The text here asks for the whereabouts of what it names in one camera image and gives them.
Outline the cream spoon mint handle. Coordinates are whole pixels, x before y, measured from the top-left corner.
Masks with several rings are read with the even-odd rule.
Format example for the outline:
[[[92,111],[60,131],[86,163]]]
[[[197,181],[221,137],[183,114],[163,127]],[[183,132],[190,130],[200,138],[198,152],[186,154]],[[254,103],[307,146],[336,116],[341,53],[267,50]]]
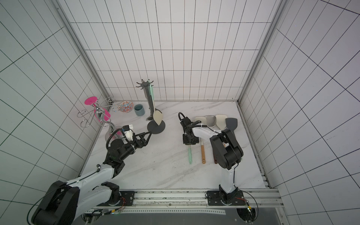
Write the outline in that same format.
[[[153,92],[153,87],[151,84],[149,86],[149,91],[150,91],[150,97],[151,97],[151,105],[153,106],[153,112],[152,112],[153,120],[159,126],[161,124],[161,122],[163,121],[163,114],[161,111],[159,111],[158,109],[155,108],[154,92]]]

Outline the cream utensil dark wood handle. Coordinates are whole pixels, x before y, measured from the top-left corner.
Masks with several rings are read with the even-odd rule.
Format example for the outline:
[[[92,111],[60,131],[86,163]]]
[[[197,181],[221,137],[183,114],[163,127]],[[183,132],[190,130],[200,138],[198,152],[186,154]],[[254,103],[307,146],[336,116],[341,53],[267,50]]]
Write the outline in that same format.
[[[206,125],[209,128],[213,128],[216,125],[216,116],[214,115],[206,115],[205,116],[206,119]]]

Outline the cream spatula light wood handle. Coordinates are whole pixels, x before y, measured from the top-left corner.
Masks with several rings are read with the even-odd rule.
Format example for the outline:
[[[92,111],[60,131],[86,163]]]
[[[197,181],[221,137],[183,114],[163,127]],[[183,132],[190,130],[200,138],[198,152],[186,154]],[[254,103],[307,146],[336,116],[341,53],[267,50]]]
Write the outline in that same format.
[[[216,115],[216,126],[220,129],[220,130],[224,130],[227,125],[226,125],[226,119],[228,118],[227,115],[224,114],[217,114]]]

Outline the grey spatula mint handle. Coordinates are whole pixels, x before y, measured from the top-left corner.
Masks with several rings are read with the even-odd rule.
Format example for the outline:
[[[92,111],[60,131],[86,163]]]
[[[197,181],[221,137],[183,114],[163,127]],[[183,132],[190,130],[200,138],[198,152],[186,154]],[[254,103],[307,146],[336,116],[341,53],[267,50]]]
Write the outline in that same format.
[[[226,118],[226,127],[232,132],[238,127],[238,120],[236,118]]]

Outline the cream spatula mint handle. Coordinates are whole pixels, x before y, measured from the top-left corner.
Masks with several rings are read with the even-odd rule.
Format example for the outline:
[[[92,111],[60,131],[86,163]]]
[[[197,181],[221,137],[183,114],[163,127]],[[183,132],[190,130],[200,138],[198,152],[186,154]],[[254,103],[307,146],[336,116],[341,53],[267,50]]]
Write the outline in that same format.
[[[188,162],[191,165],[193,160],[192,160],[192,150],[191,150],[191,146],[188,146]]]

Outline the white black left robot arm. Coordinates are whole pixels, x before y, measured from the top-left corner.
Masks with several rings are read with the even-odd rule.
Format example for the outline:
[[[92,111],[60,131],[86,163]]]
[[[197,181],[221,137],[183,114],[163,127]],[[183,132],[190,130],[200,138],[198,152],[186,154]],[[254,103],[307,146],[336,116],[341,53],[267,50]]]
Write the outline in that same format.
[[[152,133],[138,135],[132,130],[115,130],[106,141],[106,159],[96,169],[76,179],[54,182],[46,194],[34,206],[32,216],[27,215],[29,225],[70,225],[88,210],[105,204],[116,210],[126,205],[118,185],[110,180],[120,174],[125,166],[124,160],[145,147]]]

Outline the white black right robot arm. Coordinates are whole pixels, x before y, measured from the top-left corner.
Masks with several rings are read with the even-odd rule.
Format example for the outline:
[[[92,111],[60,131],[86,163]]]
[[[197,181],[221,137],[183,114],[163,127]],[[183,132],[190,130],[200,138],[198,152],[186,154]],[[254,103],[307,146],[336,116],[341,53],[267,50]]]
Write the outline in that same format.
[[[244,155],[237,139],[230,129],[215,130],[200,120],[191,121],[184,117],[182,113],[178,114],[180,124],[183,128],[183,143],[185,145],[195,145],[202,140],[210,141],[213,156],[217,164],[223,168],[222,180],[219,185],[219,194],[222,201],[230,201],[238,194],[238,188],[235,185],[235,169],[239,165]]]

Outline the grey utensil rack stand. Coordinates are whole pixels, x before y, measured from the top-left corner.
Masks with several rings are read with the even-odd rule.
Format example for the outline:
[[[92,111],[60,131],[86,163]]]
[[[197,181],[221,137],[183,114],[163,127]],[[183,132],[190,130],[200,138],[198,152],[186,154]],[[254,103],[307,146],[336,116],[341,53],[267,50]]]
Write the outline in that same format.
[[[155,97],[153,92],[153,81],[145,81],[142,80],[138,88],[144,91],[145,98],[147,99],[149,109],[150,109],[150,116],[146,119],[149,121],[147,125],[147,129],[152,134],[160,134],[165,130],[166,124],[163,121],[163,113],[155,107]]]

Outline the teal ceramic cup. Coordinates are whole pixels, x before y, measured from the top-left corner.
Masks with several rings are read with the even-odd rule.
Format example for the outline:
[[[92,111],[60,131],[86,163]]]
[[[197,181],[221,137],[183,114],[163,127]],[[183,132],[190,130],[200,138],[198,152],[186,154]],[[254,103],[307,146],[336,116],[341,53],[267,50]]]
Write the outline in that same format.
[[[143,105],[141,105],[141,104],[135,105],[134,111],[137,116],[143,116],[145,114],[145,109],[144,109]]]

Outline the pink plastic wine glass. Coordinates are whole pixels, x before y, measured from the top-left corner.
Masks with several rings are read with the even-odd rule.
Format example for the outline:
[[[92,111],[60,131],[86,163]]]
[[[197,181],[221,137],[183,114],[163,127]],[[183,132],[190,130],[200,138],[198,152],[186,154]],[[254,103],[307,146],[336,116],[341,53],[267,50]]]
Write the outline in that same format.
[[[89,97],[85,100],[84,104],[94,107],[94,116],[100,123],[106,123],[111,121],[110,113],[106,110],[105,106],[100,106],[98,98],[96,96]]]

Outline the chrome wine glass holder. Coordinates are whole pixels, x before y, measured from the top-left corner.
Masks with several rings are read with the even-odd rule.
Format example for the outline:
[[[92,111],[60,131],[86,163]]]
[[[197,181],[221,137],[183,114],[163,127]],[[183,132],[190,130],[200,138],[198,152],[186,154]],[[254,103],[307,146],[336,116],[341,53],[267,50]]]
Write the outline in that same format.
[[[84,104],[93,107],[93,110],[90,112],[87,110],[81,110],[78,112],[77,117],[82,118],[80,123],[81,127],[89,127],[92,123],[92,119],[96,118],[101,127],[108,127],[105,140],[107,141],[110,139],[109,144],[116,139],[121,139],[123,141],[125,140],[125,136],[120,130],[112,135],[115,130],[120,129],[120,127],[112,123],[111,114],[107,110],[107,107],[109,106],[101,106],[96,96],[89,97],[85,100]]]

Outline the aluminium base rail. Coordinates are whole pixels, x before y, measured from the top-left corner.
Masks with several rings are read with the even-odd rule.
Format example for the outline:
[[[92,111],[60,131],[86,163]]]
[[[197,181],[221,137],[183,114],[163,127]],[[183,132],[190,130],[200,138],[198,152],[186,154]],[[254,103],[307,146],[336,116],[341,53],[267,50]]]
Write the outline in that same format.
[[[283,208],[276,189],[245,189],[225,203],[217,190],[206,189],[139,189],[120,190],[116,203],[86,203],[81,201],[77,216],[100,216],[106,213],[212,213],[224,214],[226,208],[254,211],[261,208]]]

